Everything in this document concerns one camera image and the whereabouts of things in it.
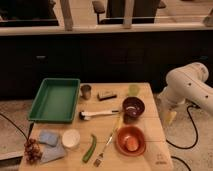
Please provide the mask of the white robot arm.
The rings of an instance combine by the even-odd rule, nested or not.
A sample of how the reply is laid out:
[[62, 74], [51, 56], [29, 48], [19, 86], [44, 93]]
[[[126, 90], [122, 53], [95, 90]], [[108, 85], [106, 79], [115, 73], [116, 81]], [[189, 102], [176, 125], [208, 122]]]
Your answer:
[[169, 125], [175, 118], [174, 109], [189, 100], [213, 115], [213, 88], [206, 84], [208, 68], [194, 62], [170, 70], [166, 75], [167, 86], [159, 94], [162, 124]]

